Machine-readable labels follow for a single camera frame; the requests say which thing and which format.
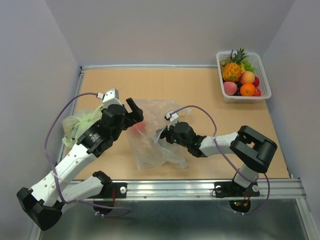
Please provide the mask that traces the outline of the clear plastic fruit bag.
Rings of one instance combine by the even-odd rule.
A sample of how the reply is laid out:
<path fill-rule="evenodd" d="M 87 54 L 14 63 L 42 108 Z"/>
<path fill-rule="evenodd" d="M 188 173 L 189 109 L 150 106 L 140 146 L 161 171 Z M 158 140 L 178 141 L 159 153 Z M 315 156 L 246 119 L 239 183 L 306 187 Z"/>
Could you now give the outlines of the clear plastic fruit bag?
<path fill-rule="evenodd" d="M 133 126 L 126 131 L 133 157 L 139 170 L 155 168 L 165 163 L 174 164 L 176 168 L 188 166 L 180 145 L 170 144 L 160 139 L 160 130 L 167 127 L 165 115 L 182 106 L 174 100 L 137 99 L 136 105 L 143 110 L 147 133 L 138 134 Z"/>

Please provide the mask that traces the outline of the small pineapple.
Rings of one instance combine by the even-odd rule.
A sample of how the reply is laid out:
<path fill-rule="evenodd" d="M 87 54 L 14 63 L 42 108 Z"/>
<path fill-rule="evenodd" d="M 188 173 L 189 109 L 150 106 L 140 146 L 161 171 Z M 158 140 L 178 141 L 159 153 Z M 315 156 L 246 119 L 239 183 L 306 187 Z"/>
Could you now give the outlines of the small pineapple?
<path fill-rule="evenodd" d="M 241 62 L 248 57 L 248 53 L 244 48 L 233 51 L 233 62 L 222 67 L 222 78 L 226 82 L 238 82 L 242 76 Z"/>

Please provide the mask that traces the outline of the orange fruit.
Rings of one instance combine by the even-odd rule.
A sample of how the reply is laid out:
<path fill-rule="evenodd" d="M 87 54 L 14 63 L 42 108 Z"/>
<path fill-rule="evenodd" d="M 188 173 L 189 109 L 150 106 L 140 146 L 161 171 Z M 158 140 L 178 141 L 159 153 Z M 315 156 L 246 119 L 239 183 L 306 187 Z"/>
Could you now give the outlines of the orange fruit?
<path fill-rule="evenodd" d="M 252 97 L 256 92 L 256 87 L 252 83 L 245 83 L 240 87 L 239 92 L 243 97 Z"/>

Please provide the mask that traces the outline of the yellow pink peach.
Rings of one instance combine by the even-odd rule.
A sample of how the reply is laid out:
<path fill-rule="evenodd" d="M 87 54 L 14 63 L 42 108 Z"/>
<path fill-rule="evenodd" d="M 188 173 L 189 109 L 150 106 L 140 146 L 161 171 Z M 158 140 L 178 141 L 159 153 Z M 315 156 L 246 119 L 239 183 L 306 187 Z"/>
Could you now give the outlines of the yellow pink peach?
<path fill-rule="evenodd" d="M 255 81 L 255 75 L 251 71 L 244 71 L 241 75 L 241 84 L 252 84 Z"/>

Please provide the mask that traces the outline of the green grapes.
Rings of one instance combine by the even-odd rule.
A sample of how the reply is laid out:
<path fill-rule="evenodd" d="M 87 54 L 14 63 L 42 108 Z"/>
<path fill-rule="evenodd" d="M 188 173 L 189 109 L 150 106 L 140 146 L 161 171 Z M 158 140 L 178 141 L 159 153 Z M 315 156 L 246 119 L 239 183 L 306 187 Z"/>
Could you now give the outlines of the green grapes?
<path fill-rule="evenodd" d="M 252 73 L 255 72 L 255 68 L 252 66 L 252 64 L 247 59 L 245 59 L 241 62 L 241 68 L 243 71 L 249 71 Z"/>

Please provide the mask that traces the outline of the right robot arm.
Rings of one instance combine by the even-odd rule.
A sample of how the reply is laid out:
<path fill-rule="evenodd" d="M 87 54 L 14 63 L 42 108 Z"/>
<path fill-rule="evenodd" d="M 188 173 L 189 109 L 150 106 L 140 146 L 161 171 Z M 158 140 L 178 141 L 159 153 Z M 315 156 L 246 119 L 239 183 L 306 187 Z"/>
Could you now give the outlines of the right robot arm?
<path fill-rule="evenodd" d="M 157 130 L 160 139 L 187 149 L 196 158 L 213 155 L 236 155 L 242 162 L 231 182 L 218 183 L 215 196 L 242 197 L 259 174 L 265 174 L 277 151 L 277 144 L 255 129 L 243 125 L 234 133 L 222 136 L 202 136 L 186 122 L 178 122 Z"/>

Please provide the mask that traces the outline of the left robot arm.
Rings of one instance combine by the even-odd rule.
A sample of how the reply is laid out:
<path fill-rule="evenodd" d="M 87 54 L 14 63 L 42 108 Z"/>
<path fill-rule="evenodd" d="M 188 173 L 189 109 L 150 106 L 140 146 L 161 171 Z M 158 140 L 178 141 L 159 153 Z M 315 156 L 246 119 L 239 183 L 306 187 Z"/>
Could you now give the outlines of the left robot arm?
<path fill-rule="evenodd" d="M 23 211 L 42 230 L 52 228 L 62 217 L 63 207 L 83 203 L 91 196 L 111 193 L 111 179 L 102 171 L 72 187 L 76 193 L 63 193 L 88 164 L 95 161 L 118 140 L 122 131 L 143 121 L 143 110 L 132 98 L 126 99 L 131 112 L 121 103 L 105 102 L 102 117 L 90 126 L 69 153 L 50 173 L 32 187 L 22 187 L 16 194 Z"/>

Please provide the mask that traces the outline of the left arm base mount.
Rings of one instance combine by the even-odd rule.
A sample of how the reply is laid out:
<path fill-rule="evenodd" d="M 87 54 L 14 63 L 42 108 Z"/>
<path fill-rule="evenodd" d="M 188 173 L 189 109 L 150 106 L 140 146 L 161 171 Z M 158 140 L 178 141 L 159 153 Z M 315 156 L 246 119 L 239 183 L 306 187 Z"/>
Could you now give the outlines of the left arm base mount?
<path fill-rule="evenodd" d="M 116 199 L 125 199 L 127 197 L 127 182 L 112 182 L 108 183 L 106 186 L 103 186 L 101 191 L 97 194 L 92 194 L 88 198 L 89 199 L 112 199 L 115 197 Z"/>

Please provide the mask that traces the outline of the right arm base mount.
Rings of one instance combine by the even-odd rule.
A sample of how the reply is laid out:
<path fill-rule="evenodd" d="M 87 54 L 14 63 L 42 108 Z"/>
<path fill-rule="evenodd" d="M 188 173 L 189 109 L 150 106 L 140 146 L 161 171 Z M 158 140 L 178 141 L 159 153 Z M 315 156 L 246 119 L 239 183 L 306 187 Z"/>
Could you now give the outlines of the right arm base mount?
<path fill-rule="evenodd" d="M 234 181 L 217 181 L 211 195 L 216 198 L 259 197 L 260 191 L 257 182 L 252 182 L 248 187 L 242 187 Z"/>

